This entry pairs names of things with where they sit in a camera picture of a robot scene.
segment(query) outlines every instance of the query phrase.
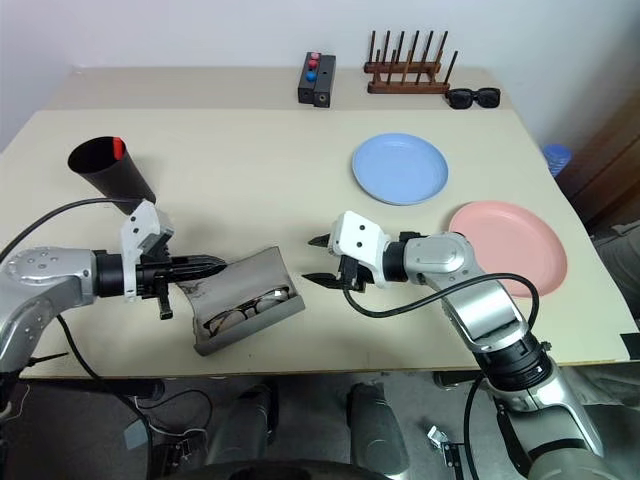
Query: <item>pink plate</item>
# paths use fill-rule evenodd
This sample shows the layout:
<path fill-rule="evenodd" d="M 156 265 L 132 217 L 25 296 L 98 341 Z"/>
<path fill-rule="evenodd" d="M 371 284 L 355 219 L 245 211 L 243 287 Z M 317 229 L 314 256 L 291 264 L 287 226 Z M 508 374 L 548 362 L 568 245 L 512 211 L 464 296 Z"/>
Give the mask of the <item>pink plate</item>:
<path fill-rule="evenodd" d="M 560 239 L 539 217 L 506 202 L 469 203 L 456 212 L 449 230 L 462 233 L 487 273 L 517 273 L 540 295 L 553 292 L 567 274 L 567 255 Z M 524 285 L 505 280 L 516 297 L 530 297 Z"/>

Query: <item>wooden cabinet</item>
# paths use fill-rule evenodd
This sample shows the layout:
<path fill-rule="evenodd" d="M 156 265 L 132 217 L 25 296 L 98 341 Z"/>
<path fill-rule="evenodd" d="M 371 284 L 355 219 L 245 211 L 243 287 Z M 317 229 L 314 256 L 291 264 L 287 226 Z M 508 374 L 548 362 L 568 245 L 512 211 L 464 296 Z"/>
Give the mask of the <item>wooden cabinet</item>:
<path fill-rule="evenodd" d="M 640 91 L 557 181 L 589 232 L 640 219 Z"/>

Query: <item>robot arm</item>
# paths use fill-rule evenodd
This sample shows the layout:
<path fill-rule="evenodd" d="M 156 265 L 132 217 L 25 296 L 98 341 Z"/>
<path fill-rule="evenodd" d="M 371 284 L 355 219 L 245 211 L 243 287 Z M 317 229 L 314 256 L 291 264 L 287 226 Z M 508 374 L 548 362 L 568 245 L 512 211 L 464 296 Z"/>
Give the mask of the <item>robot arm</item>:
<path fill-rule="evenodd" d="M 366 283 L 384 288 L 409 280 L 441 291 L 484 273 L 471 244 L 458 233 L 405 232 L 393 242 L 353 212 L 342 214 L 329 235 L 309 243 L 341 257 L 339 277 L 305 275 L 328 288 L 362 292 Z M 532 479 L 616 478 L 600 458 L 602 442 L 583 406 L 502 284 L 476 283 L 442 303 L 488 380 L 518 471 Z"/>
<path fill-rule="evenodd" d="M 171 257 L 173 228 L 143 201 L 121 229 L 122 255 L 106 251 L 41 247 L 18 253 L 0 270 L 0 418 L 20 372 L 43 330 L 70 308 L 96 297 L 157 298 L 160 318 L 171 318 L 168 284 L 204 278 L 226 264 L 208 255 Z"/>

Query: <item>metal bracket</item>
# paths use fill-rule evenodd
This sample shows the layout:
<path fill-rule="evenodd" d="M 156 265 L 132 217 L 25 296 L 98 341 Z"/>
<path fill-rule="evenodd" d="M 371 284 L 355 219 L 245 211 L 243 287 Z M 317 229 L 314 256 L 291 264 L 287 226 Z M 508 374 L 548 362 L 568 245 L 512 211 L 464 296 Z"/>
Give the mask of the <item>metal bracket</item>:
<path fill-rule="evenodd" d="M 455 480 L 464 480 L 462 462 L 460 460 L 460 445 L 451 442 L 449 437 L 435 425 L 429 429 L 427 438 L 434 449 L 442 452 L 444 464 L 453 469 L 453 478 Z"/>
<path fill-rule="evenodd" d="M 379 225 L 357 213 L 346 211 L 333 224 L 329 237 L 329 252 L 335 256 L 355 258 L 371 271 L 377 287 L 384 288 L 382 255 L 391 237 Z"/>
<path fill-rule="evenodd" d="M 143 200 L 120 229 L 124 297 L 132 301 L 138 295 L 136 265 L 141 255 L 155 256 L 173 236 L 173 225 L 163 212 Z"/>

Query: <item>wooden stick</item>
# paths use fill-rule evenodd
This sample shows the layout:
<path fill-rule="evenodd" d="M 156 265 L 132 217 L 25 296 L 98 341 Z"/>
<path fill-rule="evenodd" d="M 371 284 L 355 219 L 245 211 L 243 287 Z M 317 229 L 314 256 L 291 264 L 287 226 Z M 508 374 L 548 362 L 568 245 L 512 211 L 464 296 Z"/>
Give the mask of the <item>wooden stick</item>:
<path fill-rule="evenodd" d="M 440 42 L 440 49 L 438 50 L 438 55 L 436 55 L 436 59 L 434 61 L 435 63 L 435 68 L 438 68 L 438 65 L 440 64 L 440 60 L 442 59 L 442 52 L 444 51 L 444 42 L 447 41 L 447 35 L 449 35 L 449 30 L 444 32 L 444 36 L 442 37 L 442 42 Z M 433 75 L 431 75 L 431 80 L 429 80 L 429 83 L 433 83 L 436 79 L 436 72 L 434 70 Z"/>
<path fill-rule="evenodd" d="M 418 76 L 416 77 L 416 85 L 420 81 L 420 75 L 422 75 L 422 70 L 424 70 L 424 62 L 427 61 L 427 54 L 429 53 L 429 47 L 431 46 L 432 38 L 433 38 L 433 30 L 429 32 L 429 38 L 427 39 L 427 46 L 424 47 L 424 52 L 422 52 L 422 60 L 420 60 L 420 70 L 418 70 Z"/>
<path fill-rule="evenodd" d="M 444 82 L 449 83 L 449 76 L 451 76 L 451 70 L 453 70 L 453 64 L 456 63 L 456 58 L 458 58 L 458 51 L 453 52 L 453 58 L 451 58 L 451 63 L 449 64 L 449 70 L 447 70 L 447 76 L 444 77 Z"/>
<path fill-rule="evenodd" d="M 400 52 L 402 52 L 402 41 L 404 40 L 404 30 L 400 33 L 400 42 L 398 43 L 398 55 L 396 55 L 396 63 L 400 60 Z"/>
<path fill-rule="evenodd" d="M 384 53 L 382 54 L 382 64 L 387 61 L 387 48 L 389 47 L 389 35 L 391 35 L 391 30 L 387 30 L 387 36 L 384 39 Z"/>
<path fill-rule="evenodd" d="M 377 83 L 378 77 L 380 76 L 380 49 L 376 52 L 376 69 L 373 72 L 373 84 Z"/>
<path fill-rule="evenodd" d="M 376 44 L 376 31 L 372 30 L 371 31 L 371 46 L 369 47 L 369 63 L 371 63 L 371 60 L 373 60 L 373 47 Z"/>
<path fill-rule="evenodd" d="M 396 61 L 396 51 L 395 49 L 393 50 L 393 53 L 391 54 L 391 65 L 393 65 Z M 387 85 L 389 85 L 391 83 L 391 71 L 393 70 L 393 68 L 389 68 L 389 74 L 387 75 Z"/>
<path fill-rule="evenodd" d="M 407 53 L 407 61 L 404 63 L 404 72 L 402 72 L 402 81 L 400 82 L 400 85 L 404 85 L 404 81 L 407 78 L 407 70 L 409 70 L 411 59 L 413 59 L 413 50 L 409 50 L 409 53 Z"/>
<path fill-rule="evenodd" d="M 416 30 L 416 35 L 413 37 L 413 44 L 411 45 L 411 51 L 415 52 L 418 46 L 418 37 L 420 36 L 420 30 Z"/>

